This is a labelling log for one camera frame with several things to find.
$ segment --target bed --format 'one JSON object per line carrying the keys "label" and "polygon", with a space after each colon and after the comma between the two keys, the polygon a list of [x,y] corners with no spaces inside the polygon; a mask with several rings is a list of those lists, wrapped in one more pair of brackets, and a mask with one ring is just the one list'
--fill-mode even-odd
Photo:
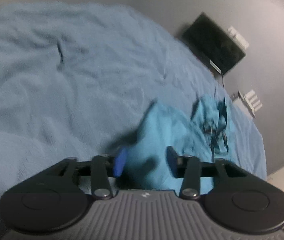
{"label": "bed", "polygon": [[[191,116],[230,100],[189,49],[127,6],[37,3],[0,10],[0,196],[74,156],[129,138],[155,99]],[[231,106],[240,166],[266,178],[261,134]],[[6,231],[0,220],[0,236]]]}

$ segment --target black monitor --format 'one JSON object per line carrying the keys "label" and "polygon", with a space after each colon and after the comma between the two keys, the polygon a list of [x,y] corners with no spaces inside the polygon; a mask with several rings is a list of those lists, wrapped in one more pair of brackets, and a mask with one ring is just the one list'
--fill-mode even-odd
{"label": "black monitor", "polygon": [[202,13],[182,39],[210,69],[225,75],[244,56],[243,50],[215,22]]}

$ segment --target metal screw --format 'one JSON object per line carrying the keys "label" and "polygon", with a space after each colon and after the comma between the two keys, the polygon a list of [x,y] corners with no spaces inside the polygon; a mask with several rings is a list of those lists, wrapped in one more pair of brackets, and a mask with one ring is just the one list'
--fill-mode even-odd
{"label": "metal screw", "polygon": [[199,192],[193,188],[186,188],[182,191],[182,197],[184,199],[197,199],[199,197]]}
{"label": "metal screw", "polygon": [[99,188],[95,190],[94,195],[98,198],[106,198],[111,194],[111,192],[106,188]]}

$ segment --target black wire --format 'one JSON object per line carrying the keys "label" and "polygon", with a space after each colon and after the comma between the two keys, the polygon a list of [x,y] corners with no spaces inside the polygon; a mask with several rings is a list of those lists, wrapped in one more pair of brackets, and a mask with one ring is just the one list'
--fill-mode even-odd
{"label": "black wire", "polygon": [[223,81],[223,76],[222,76],[222,85],[223,85],[223,88],[224,88],[224,81]]}

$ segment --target turquoise garment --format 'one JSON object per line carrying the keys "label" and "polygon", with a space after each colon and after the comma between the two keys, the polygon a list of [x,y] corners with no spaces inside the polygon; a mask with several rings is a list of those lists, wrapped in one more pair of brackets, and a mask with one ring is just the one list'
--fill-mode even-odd
{"label": "turquoise garment", "polygon": [[[173,146],[179,155],[196,156],[202,162],[224,158],[239,165],[233,130],[225,100],[203,96],[191,119],[178,109],[156,102],[138,129],[137,143],[128,149],[125,171],[140,188],[174,189],[179,194],[183,179],[172,177],[166,148]],[[201,178],[201,194],[208,193],[212,183],[212,178]]]}

